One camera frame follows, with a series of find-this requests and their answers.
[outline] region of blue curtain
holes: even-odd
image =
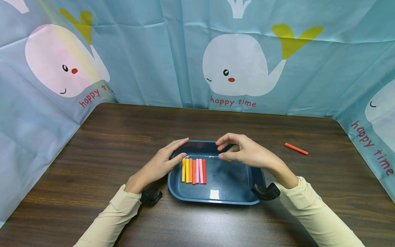
[[[0,0],[0,227],[102,102],[332,117],[395,200],[394,8]]]

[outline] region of pink crayon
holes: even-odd
[[[200,175],[199,175],[199,173],[200,173],[199,159],[197,158],[197,159],[196,159],[196,181],[195,181],[197,184],[198,184],[199,181],[200,181]]]
[[[200,175],[200,183],[203,183],[203,161],[199,159],[199,175]]]

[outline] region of left hand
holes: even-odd
[[[175,165],[186,157],[186,153],[180,153],[169,160],[170,155],[188,141],[189,138],[175,140],[166,147],[161,148],[143,168],[129,178],[125,191],[140,194],[145,186],[163,178]]]

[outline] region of yellow whale tail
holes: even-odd
[[[323,30],[323,26],[314,26],[304,31],[299,38],[293,36],[292,29],[286,24],[277,24],[272,28],[280,39],[282,46],[282,59],[288,59],[294,52],[317,37]]]
[[[79,14],[79,22],[66,9],[60,8],[59,12],[75,26],[75,28],[87,40],[88,44],[92,45],[92,14],[89,11],[82,11]]]

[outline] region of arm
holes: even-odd
[[[221,153],[219,158],[241,161],[272,173],[278,181],[275,183],[281,192],[280,201],[298,218],[319,246],[364,246],[311,185],[304,178],[295,176],[279,157],[244,135],[228,133],[216,142],[219,151],[230,143],[237,145]]]
[[[123,227],[137,214],[140,194],[128,193],[125,185],[111,199],[106,209],[93,221],[74,247],[113,246]]]
[[[306,228],[321,247],[364,246],[349,227],[322,201],[303,177],[291,171],[282,173],[285,179],[296,178],[295,186],[288,186],[281,179],[275,182],[281,191],[280,201]]]
[[[188,142],[189,138],[176,140],[160,149],[157,154],[136,174],[121,186],[106,209],[93,221],[74,247],[111,247],[123,227],[133,218],[141,205],[141,192],[144,187],[164,177],[177,165],[186,153],[169,160],[170,155]]]

